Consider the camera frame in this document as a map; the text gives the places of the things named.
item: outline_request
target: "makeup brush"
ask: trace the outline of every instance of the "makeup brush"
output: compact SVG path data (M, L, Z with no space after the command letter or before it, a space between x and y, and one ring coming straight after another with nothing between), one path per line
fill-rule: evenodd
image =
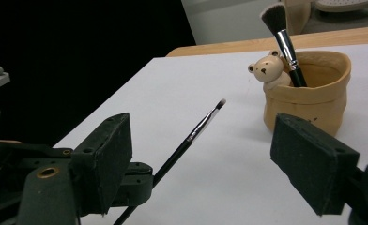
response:
M161 168L154 175L154 183L153 188L160 182L160 180L166 175L166 173L175 165L178 159L187 151L187 149L191 146L191 144L195 141L195 139L205 130L210 121L214 118L214 116L219 112L222 106L225 104L225 99L223 98L216 107L210 111L207 116L199 124L192 130L192 132L188 135L188 137L181 143L181 145L177 148L177 150L167 159L167 161L161 166ZM126 210L120 215L114 225L121 225L137 208L137 206L129 206Z
M260 14L260 18L278 42L281 53L283 53L283 56L289 65L289 75L293 85L295 87L307 86L301 72L298 59L296 58L292 41L286 32L286 12L284 4L272 4Z

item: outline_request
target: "white table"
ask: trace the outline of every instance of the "white table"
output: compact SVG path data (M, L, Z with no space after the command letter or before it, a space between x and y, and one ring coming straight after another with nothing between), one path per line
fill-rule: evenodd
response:
M368 45L318 48L352 60L348 102L337 139L368 164ZM157 171L196 124L222 99L227 103L205 132L125 224L345 225L317 216L269 159L271 132L263 123L262 83L247 71L268 51L155 58L55 147L75 148L105 118L130 113L132 161ZM113 224L124 208L82 217Z

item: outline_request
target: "white wall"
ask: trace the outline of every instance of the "white wall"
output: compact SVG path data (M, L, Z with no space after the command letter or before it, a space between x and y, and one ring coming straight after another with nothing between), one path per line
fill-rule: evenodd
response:
M181 0L197 45L271 38L260 13L278 0Z

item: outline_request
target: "black background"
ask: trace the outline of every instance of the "black background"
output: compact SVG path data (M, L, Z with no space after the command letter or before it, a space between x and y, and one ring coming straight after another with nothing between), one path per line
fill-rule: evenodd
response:
M189 45L179 0L0 0L0 139L54 145L153 57Z

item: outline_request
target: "metal screw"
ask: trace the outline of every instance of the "metal screw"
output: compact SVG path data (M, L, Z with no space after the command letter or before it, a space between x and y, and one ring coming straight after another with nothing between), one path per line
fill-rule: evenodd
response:
M37 177L41 179L45 179L45 178L55 176L57 173L59 173L59 169L57 167L49 167L49 168L44 169L41 172L38 172Z
M64 150L63 152L62 152L62 154L64 154L64 155L69 155L70 154L70 150Z

